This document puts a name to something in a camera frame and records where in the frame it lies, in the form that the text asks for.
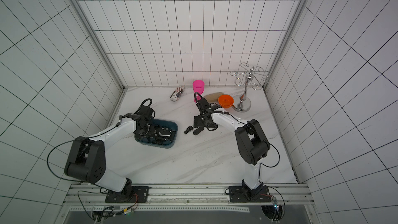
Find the black silver flip key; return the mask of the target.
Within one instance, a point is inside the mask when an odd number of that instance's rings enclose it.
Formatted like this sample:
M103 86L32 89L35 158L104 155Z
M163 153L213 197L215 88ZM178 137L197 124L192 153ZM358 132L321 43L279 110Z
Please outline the black silver flip key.
M156 134L156 138L162 141L173 141L176 132L173 130L165 130Z

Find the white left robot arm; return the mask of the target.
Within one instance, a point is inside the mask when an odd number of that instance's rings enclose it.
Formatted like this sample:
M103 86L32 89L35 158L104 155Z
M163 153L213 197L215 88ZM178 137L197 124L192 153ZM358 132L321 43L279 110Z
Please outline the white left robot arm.
M121 195L132 193L131 180L107 168L106 152L128 135L148 134L154 118L150 105L142 104L134 113L120 115L113 127L89 137L73 140L65 175Z

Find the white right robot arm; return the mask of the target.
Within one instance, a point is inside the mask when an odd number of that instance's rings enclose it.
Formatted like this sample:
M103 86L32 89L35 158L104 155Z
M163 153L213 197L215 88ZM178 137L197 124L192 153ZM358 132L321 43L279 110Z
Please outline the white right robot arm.
M225 111L220 105L210 104L200 94L194 96L200 112L194 116L193 127L215 131L219 126L234 133L240 156L246 162L242 187L249 197L258 195L263 189L260 182L260 161L271 148L260 123L255 120L243 120Z

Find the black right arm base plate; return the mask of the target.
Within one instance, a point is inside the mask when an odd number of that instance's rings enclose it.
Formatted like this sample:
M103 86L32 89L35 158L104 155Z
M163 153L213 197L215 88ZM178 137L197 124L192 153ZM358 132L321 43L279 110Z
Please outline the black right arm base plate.
M272 197L267 186L260 185L256 189L247 186L230 186L228 195L232 203L269 203Z

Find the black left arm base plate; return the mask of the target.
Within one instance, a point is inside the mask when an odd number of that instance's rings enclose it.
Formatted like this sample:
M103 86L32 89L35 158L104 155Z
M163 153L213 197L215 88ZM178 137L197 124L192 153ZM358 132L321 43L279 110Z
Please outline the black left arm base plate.
M105 202L106 203L146 203L149 194L148 186L128 186L121 192L109 190Z

